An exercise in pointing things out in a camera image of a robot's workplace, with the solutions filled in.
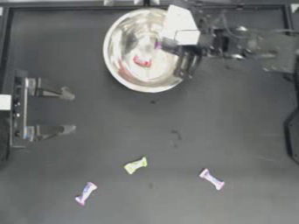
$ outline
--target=white label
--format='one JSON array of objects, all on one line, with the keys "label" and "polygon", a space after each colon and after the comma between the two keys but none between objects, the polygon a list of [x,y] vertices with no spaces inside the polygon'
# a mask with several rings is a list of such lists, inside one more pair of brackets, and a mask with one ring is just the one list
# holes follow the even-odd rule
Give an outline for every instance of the white label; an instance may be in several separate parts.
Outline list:
[{"label": "white label", "polygon": [[197,45],[201,31],[189,10],[171,5],[166,14],[163,36],[178,41],[179,45]]},{"label": "white label", "polygon": [[293,11],[293,13],[298,12],[298,10],[299,10],[299,3],[293,3],[291,4],[291,11]]},{"label": "white label", "polygon": [[11,110],[12,96],[10,94],[0,94],[0,110]]}]

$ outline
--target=yellow candy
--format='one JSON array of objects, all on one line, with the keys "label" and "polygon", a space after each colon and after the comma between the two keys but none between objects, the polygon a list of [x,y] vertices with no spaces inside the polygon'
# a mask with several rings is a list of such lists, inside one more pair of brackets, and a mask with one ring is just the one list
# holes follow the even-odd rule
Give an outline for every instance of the yellow candy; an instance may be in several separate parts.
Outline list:
[{"label": "yellow candy", "polygon": [[130,173],[130,174],[134,174],[135,171],[141,168],[141,167],[147,167],[147,159],[146,157],[143,157],[141,160],[127,164],[124,166],[126,168],[126,171]]}]

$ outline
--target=silver bowl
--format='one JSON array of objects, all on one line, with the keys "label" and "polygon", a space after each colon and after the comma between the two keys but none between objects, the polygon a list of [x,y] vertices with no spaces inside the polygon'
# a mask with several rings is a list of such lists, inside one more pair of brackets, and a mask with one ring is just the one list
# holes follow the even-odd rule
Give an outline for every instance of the silver bowl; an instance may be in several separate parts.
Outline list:
[{"label": "silver bowl", "polygon": [[179,57],[161,49],[166,10],[129,12],[111,26],[104,40],[104,60],[118,81],[135,91],[157,93],[175,87]]}]

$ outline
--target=metal clamp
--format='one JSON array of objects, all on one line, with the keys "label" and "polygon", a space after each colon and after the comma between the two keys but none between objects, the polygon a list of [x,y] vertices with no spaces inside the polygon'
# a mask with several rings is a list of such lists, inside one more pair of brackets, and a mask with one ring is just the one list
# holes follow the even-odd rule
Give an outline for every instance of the metal clamp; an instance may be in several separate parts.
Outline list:
[{"label": "metal clamp", "polygon": [[28,73],[22,70],[15,70],[14,80],[14,125],[11,145],[20,148],[24,147],[24,142],[20,142],[20,139],[28,142],[38,142],[74,132],[76,129],[75,125],[27,125],[28,96],[55,97],[72,101],[75,95],[70,89],[67,87],[58,87],[42,78],[28,78]]}]

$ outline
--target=candy wrapper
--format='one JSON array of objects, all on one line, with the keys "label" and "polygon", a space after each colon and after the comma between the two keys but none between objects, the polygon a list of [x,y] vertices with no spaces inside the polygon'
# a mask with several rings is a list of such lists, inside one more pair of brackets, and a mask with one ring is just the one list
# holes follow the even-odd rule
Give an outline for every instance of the candy wrapper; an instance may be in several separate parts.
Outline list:
[{"label": "candy wrapper", "polygon": [[151,59],[142,58],[138,55],[134,57],[134,61],[141,67],[150,67],[153,65]]},{"label": "candy wrapper", "polygon": [[96,186],[94,183],[88,182],[87,185],[86,185],[86,187],[84,187],[84,190],[83,190],[82,195],[78,196],[78,197],[75,198],[75,200],[76,200],[83,206],[86,205],[86,201],[87,201],[87,199],[88,199],[91,193],[92,193],[96,189],[98,189],[98,186]]},{"label": "candy wrapper", "polygon": [[147,159],[146,157],[143,157],[141,160],[135,161],[134,163],[130,163],[124,166],[127,172],[130,174],[134,174],[135,171],[141,168],[141,167],[147,167]]},{"label": "candy wrapper", "polygon": [[201,178],[207,179],[217,187],[218,191],[223,188],[225,182],[211,176],[209,169],[205,169],[201,173]]}]

